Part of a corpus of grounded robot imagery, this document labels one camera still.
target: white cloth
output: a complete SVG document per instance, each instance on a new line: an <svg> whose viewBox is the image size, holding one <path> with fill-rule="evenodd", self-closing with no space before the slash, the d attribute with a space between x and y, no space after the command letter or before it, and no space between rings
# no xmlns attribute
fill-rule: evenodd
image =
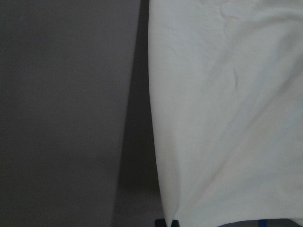
<svg viewBox="0 0 303 227"><path fill-rule="evenodd" d="M165 218L303 218L303 0L151 0Z"/></svg>

